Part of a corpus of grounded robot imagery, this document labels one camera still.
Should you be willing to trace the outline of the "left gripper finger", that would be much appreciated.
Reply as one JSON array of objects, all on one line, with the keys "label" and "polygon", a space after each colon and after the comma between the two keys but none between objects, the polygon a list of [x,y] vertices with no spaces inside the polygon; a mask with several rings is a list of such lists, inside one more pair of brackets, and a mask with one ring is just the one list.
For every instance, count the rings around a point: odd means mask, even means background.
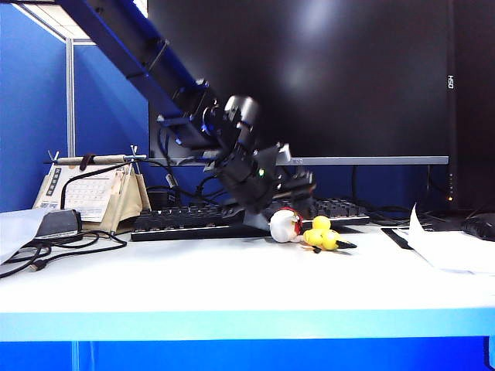
[{"label": "left gripper finger", "polygon": [[263,213],[253,213],[238,204],[223,206],[223,217],[229,223],[242,224],[268,232],[270,230],[267,217]]},{"label": "left gripper finger", "polygon": [[293,208],[302,217],[314,217],[316,207],[312,191],[316,187],[314,175],[309,170],[301,170],[284,179],[276,194],[276,200]]}]

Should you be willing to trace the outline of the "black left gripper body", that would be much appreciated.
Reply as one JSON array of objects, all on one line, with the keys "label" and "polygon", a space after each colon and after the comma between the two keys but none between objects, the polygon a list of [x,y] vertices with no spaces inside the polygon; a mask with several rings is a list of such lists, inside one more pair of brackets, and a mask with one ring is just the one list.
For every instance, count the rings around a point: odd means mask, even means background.
[{"label": "black left gripper body", "polygon": [[236,145],[232,152],[213,162],[211,170],[243,209],[260,213],[273,199],[282,183],[277,161],[291,159],[287,144],[262,150]]}]

